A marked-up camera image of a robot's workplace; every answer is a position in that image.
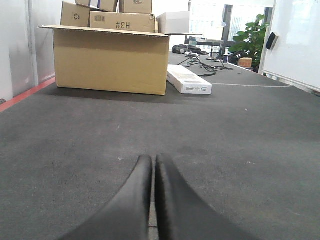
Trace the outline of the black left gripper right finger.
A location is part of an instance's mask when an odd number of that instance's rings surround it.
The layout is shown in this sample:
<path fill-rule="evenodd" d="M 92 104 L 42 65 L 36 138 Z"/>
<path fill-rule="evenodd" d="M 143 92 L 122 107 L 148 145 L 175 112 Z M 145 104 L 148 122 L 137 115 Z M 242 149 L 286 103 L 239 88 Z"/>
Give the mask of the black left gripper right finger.
<path fill-rule="evenodd" d="M 155 210 L 161 240 L 255 239 L 212 209 L 164 153 L 155 160 Z"/>

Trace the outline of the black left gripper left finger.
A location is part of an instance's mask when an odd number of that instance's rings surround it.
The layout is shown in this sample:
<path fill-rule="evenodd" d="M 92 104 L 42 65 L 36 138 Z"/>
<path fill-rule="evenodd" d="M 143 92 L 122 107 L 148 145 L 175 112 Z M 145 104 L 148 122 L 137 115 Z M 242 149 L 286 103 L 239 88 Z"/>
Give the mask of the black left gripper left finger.
<path fill-rule="evenodd" d="M 152 194 L 152 158 L 140 155 L 128 179 L 98 212 L 62 240 L 147 240 Z"/>

